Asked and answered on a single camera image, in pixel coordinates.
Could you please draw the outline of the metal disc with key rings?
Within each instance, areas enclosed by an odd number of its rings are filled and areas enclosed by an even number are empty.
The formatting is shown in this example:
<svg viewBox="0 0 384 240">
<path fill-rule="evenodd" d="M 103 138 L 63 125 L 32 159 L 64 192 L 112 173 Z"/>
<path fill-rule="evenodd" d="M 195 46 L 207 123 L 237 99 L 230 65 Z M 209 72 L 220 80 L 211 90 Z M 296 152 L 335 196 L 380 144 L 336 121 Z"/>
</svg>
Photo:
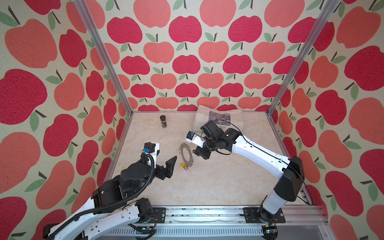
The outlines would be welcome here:
<svg viewBox="0 0 384 240">
<path fill-rule="evenodd" d="M 190 146 L 187 143 L 182 143 L 179 147 L 179 154 L 182 157 L 183 163 L 186 167 L 192 167 L 194 163 L 194 156 Z"/>
</svg>

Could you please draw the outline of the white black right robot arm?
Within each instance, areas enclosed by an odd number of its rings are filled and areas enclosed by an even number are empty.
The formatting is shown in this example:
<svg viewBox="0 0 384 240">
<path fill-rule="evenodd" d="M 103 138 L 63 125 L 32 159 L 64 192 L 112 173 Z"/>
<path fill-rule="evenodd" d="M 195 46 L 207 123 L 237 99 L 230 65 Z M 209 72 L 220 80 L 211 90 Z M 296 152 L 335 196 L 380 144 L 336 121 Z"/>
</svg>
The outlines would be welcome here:
<svg viewBox="0 0 384 240">
<path fill-rule="evenodd" d="M 263 223 L 272 224 L 279 210 L 287 203 L 294 202 L 305 183 L 303 162 L 299 157 L 286 157 L 274 153 L 244 136 L 237 127 L 221 129 L 215 121 L 201 126 L 205 137 L 189 131 L 186 141 L 197 147 L 193 153 L 205 160 L 212 152 L 224 149 L 255 162 L 278 179 L 273 190 L 265 197 L 258 208 L 257 218 Z"/>
</svg>

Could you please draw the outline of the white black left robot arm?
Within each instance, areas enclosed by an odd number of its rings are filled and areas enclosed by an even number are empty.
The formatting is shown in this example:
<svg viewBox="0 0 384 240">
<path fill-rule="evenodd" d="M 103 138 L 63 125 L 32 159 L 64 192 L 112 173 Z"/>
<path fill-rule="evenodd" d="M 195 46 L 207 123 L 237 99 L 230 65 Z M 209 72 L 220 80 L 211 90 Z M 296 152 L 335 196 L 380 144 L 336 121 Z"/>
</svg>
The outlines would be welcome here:
<svg viewBox="0 0 384 240">
<path fill-rule="evenodd" d="M 140 194 L 154 178 L 171 178 L 177 157 L 156 164 L 158 153 L 142 153 L 141 158 L 96 189 L 86 203 L 59 224 L 43 228 L 45 240 L 96 240 L 122 227 L 149 221 L 154 214 L 149 199 Z"/>
</svg>

